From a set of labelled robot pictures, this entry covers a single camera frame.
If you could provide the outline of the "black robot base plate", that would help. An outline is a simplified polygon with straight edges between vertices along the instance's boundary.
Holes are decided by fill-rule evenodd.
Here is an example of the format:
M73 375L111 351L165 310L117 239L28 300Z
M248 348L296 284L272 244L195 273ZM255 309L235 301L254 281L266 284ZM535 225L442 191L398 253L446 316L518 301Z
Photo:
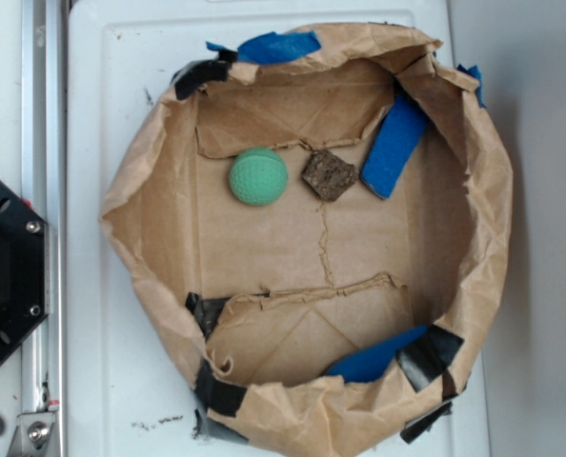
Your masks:
M46 318L47 227L0 180L0 367Z

